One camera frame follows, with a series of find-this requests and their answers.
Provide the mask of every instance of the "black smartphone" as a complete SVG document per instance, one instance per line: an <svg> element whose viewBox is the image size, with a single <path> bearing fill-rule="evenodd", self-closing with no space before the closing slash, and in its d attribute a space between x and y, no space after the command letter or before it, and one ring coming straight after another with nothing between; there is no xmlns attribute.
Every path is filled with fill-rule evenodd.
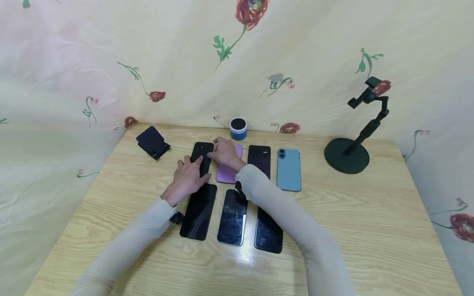
<svg viewBox="0 0 474 296"><path fill-rule="evenodd" d="M204 157L199 167L201 177L209 172L210 158L207 157L209 152L214 151L214 144L207 142L196 142L191 154L191 162L195 162L201 155Z"/></svg>
<svg viewBox="0 0 474 296"><path fill-rule="evenodd" d="M270 147L250 145L247 163L253 164L270 179ZM283 230L260 207L255 230L255 247L259 250L281 253L283 249Z"/></svg>
<svg viewBox="0 0 474 296"><path fill-rule="evenodd" d="M217 240L221 243L241 246L244 242L245 221L247 218L248 201L238 197L237 191L226 192L222 217L220 219Z"/></svg>
<svg viewBox="0 0 474 296"><path fill-rule="evenodd" d="M270 151L268 146L250 145L247 157L247 163L258 167L259 170L267 175L268 179L270 179Z"/></svg>
<svg viewBox="0 0 474 296"><path fill-rule="evenodd" d="M180 236L199 241L206 239L216 193L216 185L205 183L197 192L191 194Z"/></svg>

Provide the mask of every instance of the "wooden table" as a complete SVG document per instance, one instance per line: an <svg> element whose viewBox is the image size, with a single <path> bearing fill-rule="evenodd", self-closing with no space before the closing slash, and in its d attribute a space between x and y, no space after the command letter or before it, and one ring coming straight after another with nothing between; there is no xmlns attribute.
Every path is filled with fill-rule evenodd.
<svg viewBox="0 0 474 296"><path fill-rule="evenodd" d="M135 137L148 125L130 127L110 155L84 201L44 262L27 295L67 295L76 279L173 178L176 162L194 143L229 137L228 130L159 126L172 149L154 161ZM443 250L397 146L366 141L371 161L357 175L345 175L324 160L327 137L248 132L240 144L272 148L276 181L278 148L301 152L302 191L293 196L334 237L357 295L461 295ZM227 189L218 192L207 239L182 238L171 225L124 275L113 295L307 295L300 251L285 234L283 252L254 245L256 210L249 203L244 243L221 244L216 235ZM178 206L185 212L187 200Z"/></svg>

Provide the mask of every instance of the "arm sleeve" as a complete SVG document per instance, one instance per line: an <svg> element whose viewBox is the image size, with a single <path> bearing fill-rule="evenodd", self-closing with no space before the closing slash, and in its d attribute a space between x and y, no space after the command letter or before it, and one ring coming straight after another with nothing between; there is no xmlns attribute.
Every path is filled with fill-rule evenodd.
<svg viewBox="0 0 474 296"><path fill-rule="evenodd" d="M310 296L355 295L336 243L311 215L251 164L240 170L237 181L247 199L266 211L301 250Z"/></svg>
<svg viewBox="0 0 474 296"><path fill-rule="evenodd" d="M165 232L176 211L167 201L157 198L99 254L79 277L71 295L110 295L118 278Z"/></svg>

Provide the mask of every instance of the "fabric backdrop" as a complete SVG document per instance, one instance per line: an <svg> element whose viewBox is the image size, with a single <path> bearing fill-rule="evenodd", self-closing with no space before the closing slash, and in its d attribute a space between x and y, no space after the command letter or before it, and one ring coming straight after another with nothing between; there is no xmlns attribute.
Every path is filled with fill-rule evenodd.
<svg viewBox="0 0 474 296"><path fill-rule="evenodd" d="M123 130L356 137L375 76L453 272L474 295L474 3L0 0L0 277L22 295Z"/></svg>

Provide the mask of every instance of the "desktop phone holder stand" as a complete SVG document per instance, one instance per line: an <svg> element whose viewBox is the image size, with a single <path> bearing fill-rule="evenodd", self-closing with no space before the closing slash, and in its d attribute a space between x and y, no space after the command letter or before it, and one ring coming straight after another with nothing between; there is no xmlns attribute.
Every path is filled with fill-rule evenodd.
<svg viewBox="0 0 474 296"><path fill-rule="evenodd" d="M382 110L375 119L372 119L355 139L338 138L329 142L324 149L324 157L335 170L345 174L358 174L369 164L370 157L367 150L361 145L380 126L380 121L387 117L388 97L378 97L374 88L381 82L380 79L370 77L365 83L369 86L358 99L352 98L347 104L355 109L362 102L369 104L373 101L382 102Z"/></svg>

